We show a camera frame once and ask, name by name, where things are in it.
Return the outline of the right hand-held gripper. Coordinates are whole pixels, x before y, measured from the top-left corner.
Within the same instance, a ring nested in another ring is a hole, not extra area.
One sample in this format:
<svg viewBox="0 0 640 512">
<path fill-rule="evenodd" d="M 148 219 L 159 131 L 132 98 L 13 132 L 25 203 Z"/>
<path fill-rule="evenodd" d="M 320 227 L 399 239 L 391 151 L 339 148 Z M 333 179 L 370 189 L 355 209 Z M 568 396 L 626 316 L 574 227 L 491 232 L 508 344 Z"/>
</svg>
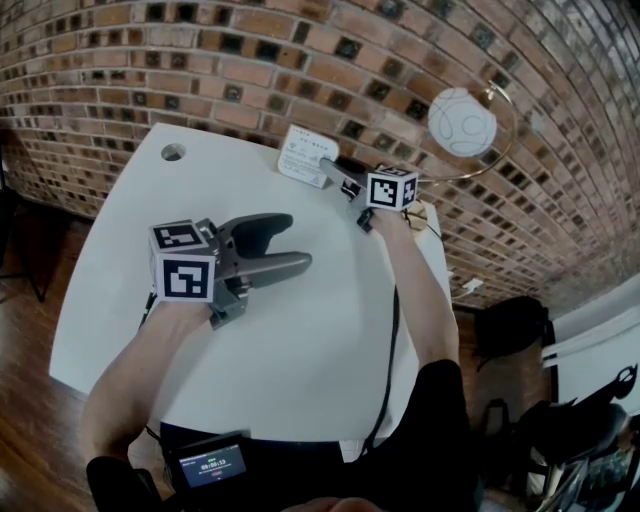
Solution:
<svg viewBox="0 0 640 512">
<path fill-rule="evenodd" d="M 419 174 L 395 167 L 379 167 L 367 172 L 356 159 L 319 160 L 320 170 L 349 198 L 357 226 L 369 233 L 374 209 L 403 212 L 417 198 Z"/>
</svg>

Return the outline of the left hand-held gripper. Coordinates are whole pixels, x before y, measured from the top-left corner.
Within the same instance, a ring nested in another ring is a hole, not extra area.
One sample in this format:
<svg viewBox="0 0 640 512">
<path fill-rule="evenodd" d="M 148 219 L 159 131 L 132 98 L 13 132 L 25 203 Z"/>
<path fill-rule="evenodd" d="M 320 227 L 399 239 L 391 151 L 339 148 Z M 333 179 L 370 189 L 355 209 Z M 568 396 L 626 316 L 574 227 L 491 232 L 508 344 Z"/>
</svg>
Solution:
<svg viewBox="0 0 640 512">
<path fill-rule="evenodd" d="M 246 312 L 249 288 L 264 288 L 306 272 L 304 252 L 269 253 L 276 235 L 293 225 L 286 213 L 234 218 L 220 226 L 205 218 L 157 224 L 148 229 L 152 298 L 200 303 L 218 329 Z"/>
</svg>

